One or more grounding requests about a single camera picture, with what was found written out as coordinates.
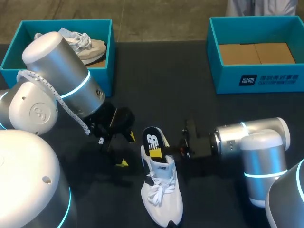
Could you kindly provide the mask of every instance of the infinity logo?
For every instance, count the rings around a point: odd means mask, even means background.
[[[37,116],[38,116],[41,120],[43,120],[43,121],[46,120],[46,115],[45,115],[45,113],[44,113],[40,108],[35,107],[35,108],[34,108],[34,112],[37,114]]]

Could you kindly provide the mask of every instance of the person's leg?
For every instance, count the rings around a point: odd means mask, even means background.
[[[295,15],[298,0],[255,0],[255,15]]]
[[[228,0],[226,16],[252,16],[253,10],[252,0]]]

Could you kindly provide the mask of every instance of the white sneaker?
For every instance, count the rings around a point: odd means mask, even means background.
[[[69,43],[85,65],[100,59],[106,52],[106,45],[103,41],[91,39],[86,33],[71,32],[65,28],[61,28],[59,33]],[[41,36],[41,33],[36,33],[34,39]]]
[[[169,144],[162,131],[149,127],[143,131],[142,162],[146,175],[141,194],[154,222],[161,227],[177,226],[182,218],[183,204],[174,159],[161,148]]]

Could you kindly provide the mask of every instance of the black tabletop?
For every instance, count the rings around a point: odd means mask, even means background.
[[[155,227],[140,195],[141,133],[148,126],[160,127],[169,143],[176,145],[187,118],[193,118],[198,131],[204,134],[219,125],[282,117],[291,133],[291,146],[286,152],[288,168],[304,158],[304,93],[217,95],[205,44],[117,44],[114,96],[110,100],[118,107],[129,107],[136,117],[133,131],[137,142],[115,145],[135,158],[124,171],[113,168],[108,157],[98,152],[96,139],[86,136],[59,109],[55,127],[42,138],[55,150],[71,185],[78,227]],[[7,48],[0,45],[0,60]],[[0,78],[0,89],[6,87]],[[208,162],[197,162],[195,166],[189,181],[178,170],[184,205],[181,227],[269,227],[265,211],[250,204],[238,165],[224,165],[225,175],[214,172]]]

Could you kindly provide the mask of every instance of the teal cardboard box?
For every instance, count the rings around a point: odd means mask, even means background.
[[[220,51],[270,43],[286,43],[295,63],[225,65]],[[206,45],[218,94],[304,91],[304,24],[297,16],[210,18]]]
[[[99,39],[107,43],[104,67],[88,66],[88,69],[106,96],[111,96],[115,61],[115,39],[112,20],[110,19],[22,21],[0,67],[0,71],[9,88],[12,88],[16,84],[18,71],[26,69],[22,61],[22,53],[34,40],[34,35],[38,32],[45,34],[51,31],[59,31],[62,27],[79,33],[85,32],[92,39]]]

